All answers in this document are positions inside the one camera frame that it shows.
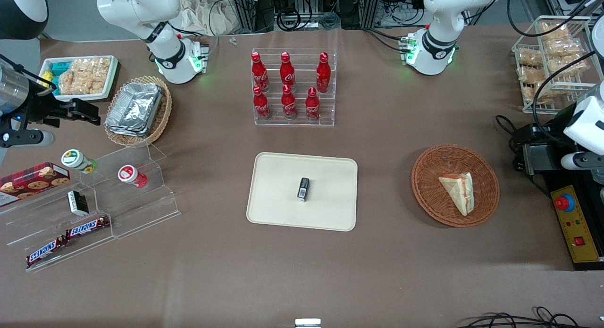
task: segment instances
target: cloth bag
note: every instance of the cloth bag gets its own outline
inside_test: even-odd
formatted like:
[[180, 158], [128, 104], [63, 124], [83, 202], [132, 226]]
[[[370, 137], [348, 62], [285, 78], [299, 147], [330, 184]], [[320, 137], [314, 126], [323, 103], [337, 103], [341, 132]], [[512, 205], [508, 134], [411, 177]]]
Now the cloth bag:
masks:
[[216, 1], [218, 0], [180, 0], [183, 17], [180, 28], [207, 35], [225, 35], [239, 29], [241, 24], [235, 14], [235, 2], [232, 0], [216, 3], [210, 16], [210, 9]]

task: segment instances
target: red emergency stop button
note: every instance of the red emergency stop button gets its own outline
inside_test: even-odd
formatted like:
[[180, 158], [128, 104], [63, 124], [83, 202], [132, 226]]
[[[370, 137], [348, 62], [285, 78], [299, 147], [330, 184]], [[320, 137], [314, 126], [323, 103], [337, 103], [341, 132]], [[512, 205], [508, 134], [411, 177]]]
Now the red emergency stop button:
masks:
[[556, 209], [571, 212], [574, 210], [574, 199], [569, 194], [561, 194], [554, 199], [554, 206]]
[[583, 237], [575, 237], [573, 240], [574, 245], [585, 245], [585, 240], [583, 240]]

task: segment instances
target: cookie box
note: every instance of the cookie box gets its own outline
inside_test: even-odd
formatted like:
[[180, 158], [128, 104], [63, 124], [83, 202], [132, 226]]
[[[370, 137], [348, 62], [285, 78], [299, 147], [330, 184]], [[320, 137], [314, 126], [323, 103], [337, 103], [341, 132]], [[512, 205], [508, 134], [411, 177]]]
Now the cookie box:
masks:
[[0, 180], [0, 207], [69, 183], [69, 171], [51, 162], [24, 169]]

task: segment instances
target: wicker basket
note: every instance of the wicker basket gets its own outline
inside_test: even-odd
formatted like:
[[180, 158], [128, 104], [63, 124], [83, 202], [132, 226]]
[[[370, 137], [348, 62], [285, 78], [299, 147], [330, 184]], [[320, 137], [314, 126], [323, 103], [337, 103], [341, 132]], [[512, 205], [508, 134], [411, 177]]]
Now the wicker basket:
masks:
[[153, 124], [151, 125], [151, 132], [146, 137], [118, 135], [117, 133], [109, 131], [107, 126], [105, 127], [105, 132], [113, 143], [117, 143], [119, 145], [129, 146], [142, 141], [148, 141], [149, 143], [153, 143], [159, 138], [161, 133], [164, 132], [166, 125], [168, 125], [168, 118], [170, 117], [170, 112], [172, 111], [172, 96], [170, 95], [170, 91], [168, 91], [166, 83], [164, 83], [161, 79], [158, 79], [154, 76], [142, 76], [140, 78], [134, 78], [119, 88], [118, 92], [114, 95], [113, 99], [111, 100], [107, 115], [109, 115], [111, 109], [115, 105], [115, 100], [117, 99], [119, 92], [121, 92], [124, 86], [129, 83], [153, 83], [160, 86], [162, 89], [160, 105], [157, 109], [157, 113], [155, 114]]
[[[438, 178], [446, 173], [472, 174], [474, 210], [463, 216]], [[411, 172], [413, 194], [438, 222], [452, 227], [484, 223], [499, 203], [499, 182], [489, 164], [476, 152], [457, 145], [439, 145], [423, 152]]]

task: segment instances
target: table surface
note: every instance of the table surface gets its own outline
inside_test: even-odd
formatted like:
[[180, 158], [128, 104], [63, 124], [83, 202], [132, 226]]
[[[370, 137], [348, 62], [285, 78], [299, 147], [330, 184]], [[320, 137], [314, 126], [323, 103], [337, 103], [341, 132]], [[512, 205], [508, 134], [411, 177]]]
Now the table surface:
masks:
[[[236, 38], [237, 46], [222, 38], [207, 74], [169, 84], [174, 106], [156, 145], [168, 155], [164, 177], [183, 213], [36, 273], [25, 272], [22, 250], [0, 244], [3, 327], [278, 328], [319, 317], [325, 327], [445, 328], [492, 311], [533, 317], [539, 305], [598, 325], [602, 273], [570, 271], [552, 204], [512, 169], [508, 136], [494, 122], [497, 114], [530, 121], [520, 111], [512, 29], [467, 27], [437, 76], [402, 67], [361, 31]], [[118, 86], [158, 75], [139, 41], [42, 48], [44, 58], [115, 55]], [[336, 126], [256, 127], [252, 48], [336, 48]], [[55, 133], [51, 147], [9, 150], [1, 175], [58, 161], [71, 147], [91, 157], [120, 149], [101, 126], [63, 121]], [[440, 225], [414, 199], [414, 161], [443, 143], [475, 150], [499, 178], [500, 205], [479, 227]], [[252, 167], [263, 151], [355, 160], [356, 227], [248, 222]]]

